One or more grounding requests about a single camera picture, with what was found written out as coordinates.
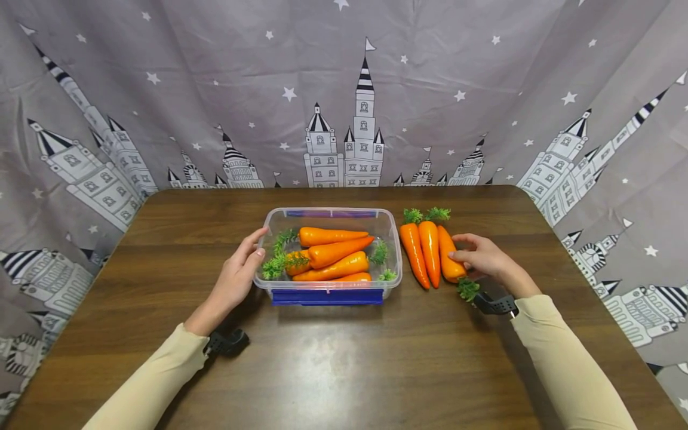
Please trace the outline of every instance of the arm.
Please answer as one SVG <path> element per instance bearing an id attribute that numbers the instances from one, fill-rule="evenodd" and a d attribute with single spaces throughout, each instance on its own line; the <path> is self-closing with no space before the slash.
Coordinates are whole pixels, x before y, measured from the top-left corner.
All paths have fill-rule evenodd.
<path id="1" fill-rule="evenodd" d="M 516 298 L 519 314 L 512 320 L 513 327 L 564 428 L 635 429 L 614 386 L 530 275 L 489 239 L 457 235 L 454 240 L 471 247 L 453 253 L 452 258 L 474 269 L 473 277 L 492 276 Z"/>
<path id="2" fill-rule="evenodd" d="M 253 275 L 265 257 L 254 250 L 266 233 L 255 231 L 224 262 L 210 296 L 153 355 L 100 407 L 84 430 L 153 429 L 179 390 L 201 368 L 208 335 L 246 298 Z"/>

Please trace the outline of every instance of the plastic container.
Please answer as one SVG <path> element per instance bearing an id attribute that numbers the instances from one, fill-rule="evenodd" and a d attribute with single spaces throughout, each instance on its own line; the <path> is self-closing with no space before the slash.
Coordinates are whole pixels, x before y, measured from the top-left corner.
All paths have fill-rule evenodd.
<path id="1" fill-rule="evenodd" d="M 277 235 L 289 228 L 300 227 L 337 228 L 342 230 L 364 230 L 375 237 L 366 248 L 366 254 L 377 246 L 380 240 L 389 247 L 387 263 L 384 266 L 370 265 L 371 282 L 295 282 L 287 275 L 280 279 L 266 280 L 259 270 L 254 278 L 256 286 L 263 288 L 272 297 L 274 305 L 360 305 L 382 304 L 392 288 L 399 285 L 402 277 L 401 245 L 394 217 L 385 209 L 375 208 L 276 208 L 265 220 L 268 233 L 259 246 L 266 249 L 266 261 L 272 258 L 272 246 Z M 286 252 L 301 249 L 298 241 L 285 247 Z M 391 281 L 377 281 L 385 270 L 397 274 Z"/>

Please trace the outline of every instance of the gray curtain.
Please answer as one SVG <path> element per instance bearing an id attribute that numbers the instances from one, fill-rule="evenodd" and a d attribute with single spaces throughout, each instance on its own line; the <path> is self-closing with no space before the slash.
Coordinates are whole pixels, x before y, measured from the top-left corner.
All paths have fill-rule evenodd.
<path id="1" fill-rule="evenodd" d="M 0 419 L 156 191 L 476 184 L 531 196 L 688 416 L 686 17 L 0 0 Z"/>

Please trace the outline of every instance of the beige sleeve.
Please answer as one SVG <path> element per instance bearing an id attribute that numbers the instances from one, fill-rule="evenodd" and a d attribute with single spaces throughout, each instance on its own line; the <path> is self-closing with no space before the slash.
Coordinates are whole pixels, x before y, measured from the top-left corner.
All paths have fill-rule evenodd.
<path id="1" fill-rule="evenodd" d="M 207 337 L 189 333 L 179 324 L 83 428 L 154 429 L 182 386 L 203 368 L 207 344 Z"/>
<path id="2" fill-rule="evenodd" d="M 512 324 L 567 430 L 636 425 L 612 383 L 546 295 L 516 300 Z"/>

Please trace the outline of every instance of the left hand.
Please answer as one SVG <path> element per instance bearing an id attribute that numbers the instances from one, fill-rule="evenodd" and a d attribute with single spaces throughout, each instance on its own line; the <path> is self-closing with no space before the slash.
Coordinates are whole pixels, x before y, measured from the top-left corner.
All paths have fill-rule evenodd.
<path id="1" fill-rule="evenodd" d="M 253 284 L 253 275 L 263 263 L 265 250 L 256 243 L 268 232 L 260 228 L 244 238 L 237 251 L 222 265 L 222 271 L 208 298 L 186 320 L 187 331 L 198 336 L 210 333 L 241 303 Z"/>

